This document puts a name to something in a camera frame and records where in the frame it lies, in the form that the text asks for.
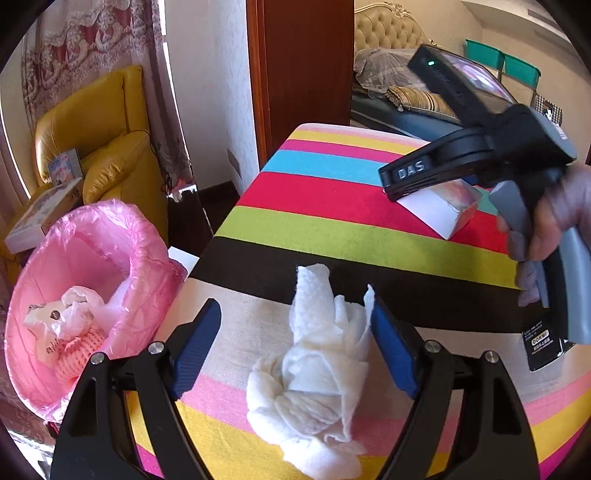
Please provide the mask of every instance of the gray trigger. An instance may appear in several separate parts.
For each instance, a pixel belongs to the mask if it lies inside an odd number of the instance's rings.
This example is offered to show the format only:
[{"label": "gray trigger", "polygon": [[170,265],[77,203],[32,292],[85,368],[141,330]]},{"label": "gray trigger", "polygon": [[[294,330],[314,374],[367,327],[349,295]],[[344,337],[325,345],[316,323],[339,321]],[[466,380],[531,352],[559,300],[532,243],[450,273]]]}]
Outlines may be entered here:
[{"label": "gray trigger", "polygon": [[[491,191],[489,195],[491,203],[506,220],[507,224],[515,232],[525,236],[529,244],[532,235],[530,214],[525,207],[519,187],[512,180],[502,181]],[[548,300],[548,287],[542,262],[532,262],[535,268],[535,280],[540,291],[542,306],[550,307]]]}]

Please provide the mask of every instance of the hand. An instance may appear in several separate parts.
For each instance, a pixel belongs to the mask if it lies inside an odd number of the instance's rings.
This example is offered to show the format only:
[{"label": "hand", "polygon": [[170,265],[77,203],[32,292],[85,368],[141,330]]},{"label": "hand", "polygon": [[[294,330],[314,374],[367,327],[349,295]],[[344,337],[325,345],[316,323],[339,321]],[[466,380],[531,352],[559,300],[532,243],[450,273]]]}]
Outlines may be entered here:
[{"label": "hand", "polygon": [[502,216],[497,226],[506,232],[507,253],[518,262],[515,285],[520,307],[540,299],[535,283],[535,271],[531,261],[541,261],[558,247],[563,232],[578,226],[587,246],[591,245],[591,167],[575,163],[558,184],[549,188],[540,199],[534,212],[534,234],[527,248],[526,240],[518,232],[511,231]]}]

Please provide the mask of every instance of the lace curtain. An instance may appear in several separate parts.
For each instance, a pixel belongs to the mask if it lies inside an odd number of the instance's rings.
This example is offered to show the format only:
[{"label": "lace curtain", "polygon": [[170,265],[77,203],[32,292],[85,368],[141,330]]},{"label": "lace curtain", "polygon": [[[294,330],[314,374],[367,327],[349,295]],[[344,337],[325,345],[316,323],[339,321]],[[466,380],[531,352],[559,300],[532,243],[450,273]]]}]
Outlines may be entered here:
[{"label": "lace curtain", "polygon": [[63,99],[105,73],[143,68],[152,143],[167,190],[193,182],[168,80],[157,0],[56,0],[23,41],[31,132]]}]

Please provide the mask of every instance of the electrical outlet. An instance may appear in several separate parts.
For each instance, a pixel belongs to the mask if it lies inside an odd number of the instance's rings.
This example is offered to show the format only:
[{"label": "electrical outlet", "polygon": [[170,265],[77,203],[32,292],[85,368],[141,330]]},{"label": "electrical outlet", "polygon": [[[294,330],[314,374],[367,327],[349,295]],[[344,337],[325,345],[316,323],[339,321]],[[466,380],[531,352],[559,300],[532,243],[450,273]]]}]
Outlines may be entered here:
[{"label": "electrical outlet", "polygon": [[238,159],[234,156],[234,154],[228,149],[228,161],[230,162],[230,165],[232,167],[234,167],[234,170],[236,170],[236,173],[238,173],[238,176],[240,178],[242,178],[242,172],[240,171],[240,164],[238,163]]}]

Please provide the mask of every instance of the tufted headboard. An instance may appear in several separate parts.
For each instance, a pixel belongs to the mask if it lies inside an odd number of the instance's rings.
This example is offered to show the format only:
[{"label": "tufted headboard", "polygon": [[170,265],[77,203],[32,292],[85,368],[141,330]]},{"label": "tufted headboard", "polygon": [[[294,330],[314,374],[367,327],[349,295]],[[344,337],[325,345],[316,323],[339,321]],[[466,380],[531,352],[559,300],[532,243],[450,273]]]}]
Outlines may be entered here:
[{"label": "tufted headboard", "polygon": [[355,53],[365,48],[416,48],[427,38],[400,4],[380,2],[355,10]]}]

